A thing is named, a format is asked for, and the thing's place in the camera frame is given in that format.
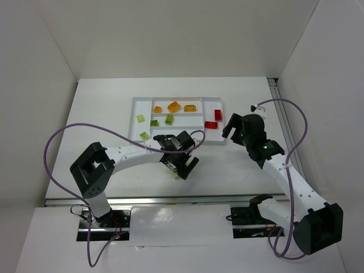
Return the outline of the red green lego cluster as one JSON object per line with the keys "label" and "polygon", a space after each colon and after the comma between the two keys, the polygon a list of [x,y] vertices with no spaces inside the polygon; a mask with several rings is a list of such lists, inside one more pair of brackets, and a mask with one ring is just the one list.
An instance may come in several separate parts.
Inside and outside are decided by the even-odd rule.
{"label": "red green lego cluster", "polygon": [[206,129],[217,130],[218,122],[215,121],[205,121],[204,126]]}

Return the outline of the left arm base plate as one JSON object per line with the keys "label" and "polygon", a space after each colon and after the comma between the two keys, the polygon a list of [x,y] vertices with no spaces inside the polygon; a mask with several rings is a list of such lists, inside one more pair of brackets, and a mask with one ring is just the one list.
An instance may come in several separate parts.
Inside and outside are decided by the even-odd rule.
{"label": "left arm base plate", "polygon": [[[115,241],[128,241],[130,239],[130,220],[131,209],[126,207],[113,209],[116,214],[112,220],[100,224],[92,216],[92,224],[90,228],[90,241],[102,242],[108,241],[112,236]],[[77,231],[77,242],[86,242],[88,235],[88,214],[89,211],[83,208],[81,212],[71,212],[79,218]]]}

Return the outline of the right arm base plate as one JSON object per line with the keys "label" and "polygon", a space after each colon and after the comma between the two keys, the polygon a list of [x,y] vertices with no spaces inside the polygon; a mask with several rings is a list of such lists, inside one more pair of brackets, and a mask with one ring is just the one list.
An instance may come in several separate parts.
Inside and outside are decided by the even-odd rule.
{"label": "right arm base plate", "polygon": [[233,228],[233,238],[263,238],[268,237],[272,231],[272,236],[278,233],[278,226],[270,220],[254,218],[248,207],[232,207],[230,214],[225,217],[231,222]]}

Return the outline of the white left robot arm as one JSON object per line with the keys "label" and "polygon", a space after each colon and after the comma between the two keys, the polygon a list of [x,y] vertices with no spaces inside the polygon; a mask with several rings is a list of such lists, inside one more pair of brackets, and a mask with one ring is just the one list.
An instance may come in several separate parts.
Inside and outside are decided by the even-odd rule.
{"label": "white left robot arm", "polygon": [[199,162],[191,153],[202,144],[182,131],[178,135],[156,135],[153,138],[122,147],[103,147],[100,142],[90,144],[71,165],[70,172],[88,203],[99,227],[121,224],[124,216],[113,211],[105,189],[111,177],[124,169],[147,163],[162,163],[183,180]]}

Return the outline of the yellow lego brick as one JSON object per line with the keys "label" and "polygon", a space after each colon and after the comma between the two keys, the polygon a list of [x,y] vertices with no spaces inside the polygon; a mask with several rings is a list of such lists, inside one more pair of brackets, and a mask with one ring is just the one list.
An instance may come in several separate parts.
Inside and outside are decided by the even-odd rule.
{"label": "yellow lego brick", "polygon": [[160,106],[155,106],[154,108],[154,113],[162,113],[163,112],[163,108]]}

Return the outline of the light green square lego brick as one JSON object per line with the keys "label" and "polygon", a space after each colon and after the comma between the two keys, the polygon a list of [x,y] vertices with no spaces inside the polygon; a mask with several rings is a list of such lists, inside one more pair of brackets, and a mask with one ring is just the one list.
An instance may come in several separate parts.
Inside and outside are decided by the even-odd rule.
{"label": "light green square lego brick", "polygon": [[142,123],[145,121],[145,118],[142,114],[136,116],[136,120],[138,123]]}

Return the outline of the orange printed lego brick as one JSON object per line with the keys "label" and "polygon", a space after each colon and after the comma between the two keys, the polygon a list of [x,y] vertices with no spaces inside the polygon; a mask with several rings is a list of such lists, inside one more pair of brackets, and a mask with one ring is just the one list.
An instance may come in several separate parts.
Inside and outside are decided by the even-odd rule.
{"label": "orange printed lego brick", "polygon": [[191,113],[191,112],[196,112],[197,111],[197,106],[196,105],[185,105],[184,106],[184,112],[185,113]]}

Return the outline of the red yellow green lego stack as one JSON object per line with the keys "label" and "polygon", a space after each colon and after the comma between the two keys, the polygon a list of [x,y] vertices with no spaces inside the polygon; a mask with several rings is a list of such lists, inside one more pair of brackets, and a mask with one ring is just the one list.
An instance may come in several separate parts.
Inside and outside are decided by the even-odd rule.
{"label": "red yellow green lego stack", "polygon": [[214,119],[216,122],[221,122],[222,121],[222,111],[220,109],[215,109],[214,110]]}

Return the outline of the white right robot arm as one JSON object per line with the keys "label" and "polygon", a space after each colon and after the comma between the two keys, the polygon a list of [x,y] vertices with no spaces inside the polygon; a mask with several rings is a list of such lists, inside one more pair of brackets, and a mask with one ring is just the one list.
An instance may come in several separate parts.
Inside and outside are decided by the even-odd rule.
{"label": "white right robot arm", "polygon": [[312,255],[342,239],[344,211],[328,203],[298,173],[274,140],[267,138],[264,120],[257,114],[232,114],[222,131],[223,138],[244,146],[250,159],[258,164],[289,198],[293,210],[280,205],[271,195],[262,194],[249,201],[255,220],[270,220],[293,236],[305,255]]}

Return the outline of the orange yellow lego piece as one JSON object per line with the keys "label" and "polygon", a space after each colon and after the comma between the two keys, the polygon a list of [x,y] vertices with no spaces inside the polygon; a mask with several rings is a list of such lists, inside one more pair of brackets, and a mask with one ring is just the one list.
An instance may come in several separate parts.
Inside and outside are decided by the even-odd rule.
{"label": "orange yellow lego piece", "polygon": [[179,111],[180,108],[181,108],[181,105],[177,101],[174,101],[167,106],[167,109],[170,113],[175,113],[175,112]]}

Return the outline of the small light green lego brick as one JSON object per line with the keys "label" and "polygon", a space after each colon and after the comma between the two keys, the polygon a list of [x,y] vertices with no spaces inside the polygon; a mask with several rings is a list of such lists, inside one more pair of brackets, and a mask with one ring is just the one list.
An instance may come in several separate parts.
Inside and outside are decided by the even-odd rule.
{"label": "small light green lego brick", "polygon": [[142,132],[140,134],[140,137],[142,140],[148,140],[149,139],[149,135],[146,132]]}

